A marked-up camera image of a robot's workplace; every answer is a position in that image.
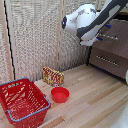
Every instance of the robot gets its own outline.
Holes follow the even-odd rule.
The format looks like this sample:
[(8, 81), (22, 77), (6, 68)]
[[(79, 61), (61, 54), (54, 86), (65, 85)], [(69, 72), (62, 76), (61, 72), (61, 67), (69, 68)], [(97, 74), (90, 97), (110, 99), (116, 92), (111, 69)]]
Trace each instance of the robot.
[(128, 0), (106, 0), (102, 10), (96, 12), (92, 4), (84, 4), (75, 12), (66, 15), (62, 21), (62, 28), (72, 34), (76, 34), (81, 45), (91, 46), (99, 39), (99, 31), (115, 17), (128, 3)]
[(118, 120), (110, 128), (128, 128), (128, 102)]

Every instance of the red plastic basket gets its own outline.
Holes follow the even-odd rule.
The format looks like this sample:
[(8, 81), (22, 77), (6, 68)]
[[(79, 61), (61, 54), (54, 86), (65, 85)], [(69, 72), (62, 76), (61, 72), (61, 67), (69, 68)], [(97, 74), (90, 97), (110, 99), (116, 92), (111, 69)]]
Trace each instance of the red plastic basket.
[(51, 107), (45, 95), (28, 78), (0, 85), (0, 102), (15, 128), (37, 128)]

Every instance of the small brown box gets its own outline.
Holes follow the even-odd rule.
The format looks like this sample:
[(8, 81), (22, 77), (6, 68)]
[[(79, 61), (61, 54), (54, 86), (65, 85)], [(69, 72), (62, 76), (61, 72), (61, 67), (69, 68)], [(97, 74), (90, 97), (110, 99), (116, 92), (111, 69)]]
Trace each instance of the small brown box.
[(43, 80), (51, 86), (63, 86), (64, 74), (47, 66), (43, 68)]

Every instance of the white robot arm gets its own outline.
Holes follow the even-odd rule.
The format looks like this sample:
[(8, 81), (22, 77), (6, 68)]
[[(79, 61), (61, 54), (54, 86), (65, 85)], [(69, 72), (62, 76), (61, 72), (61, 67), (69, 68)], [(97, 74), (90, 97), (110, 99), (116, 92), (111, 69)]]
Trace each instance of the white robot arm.
[(97, 40), (100, 29), (127, 3), (128, 0), (106, 0), (100, 12), (96, 12), (95, 6), (92, 4), (84, 4), (63, 18), (62, 28), (76, 34), (81, 40), (81, 45), (91, 46)]

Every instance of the basket handle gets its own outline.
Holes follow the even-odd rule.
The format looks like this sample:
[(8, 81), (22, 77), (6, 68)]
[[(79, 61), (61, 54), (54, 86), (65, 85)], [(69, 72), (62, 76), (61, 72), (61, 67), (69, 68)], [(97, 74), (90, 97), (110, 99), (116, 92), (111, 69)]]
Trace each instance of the basket handle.
[(31, 83), (33, 83), (29, 78), (24, 77), (24, 78), (21, 78), (21, 79), (17, 79), (17, 80), (13, 80), (13, 81), (10, 81), (10, 82), (6, 82), (6, 83), (3, 83), (3, 84), (0, 84), (0, 86), (5, 85), (5, 84), (10, 84), (10, 83), (12, 83), (12, 82), (16, 82), (16, 81), (18, 81), (18, 80), (23, 80), (23, 79), (28, 79)]
[(20, 119), (18, 119), (18, 120), (15, 120), (15, 119), (12, 118), (12, 115), (11, 115), (11, 113), (10, 113), (9, 110), (7, 110), (7, 111), (5, 111), (5, 112), (8, 112), (8, 113), (9, 113), (9, 116), (10, 116), (10, 118), (11, 118), (12, 121), (14, 121), (14, 122), (22, 121), (22, 120), (24, 120), (24, 119), (26, 119), (26, 118), (28, 118), (28, 117), (30, 117), (30, 116), (33, 116), (33, 115), (35, 115), (35, 114), (37, 114), (37, 113), (39, 113), (39, 112), (41, 112), (41, 111), (43, 111), (43, 110), (45, 110), (45, 109), (47, 109), (47, 108), (50, 107), (50, 102), (49, 102), (48, 99), (45, 97), (45, 95), (44, 95), (44, 98), (45, 98), (45, 100), (48, 102), (48, 106), (46, 106), (45, 108), (42, 108), (42, 109), (40, 109), (40, 110), (38, 110), (38, 111), (36, 111), (36, 112), (33, 112), (33, 113), (31, 113), (31, 114), (29, 114), (29, 115), (27, 115), (27, 116), (25, 116), (25, 117), (22, 117), (22, 118), (20, 118)]

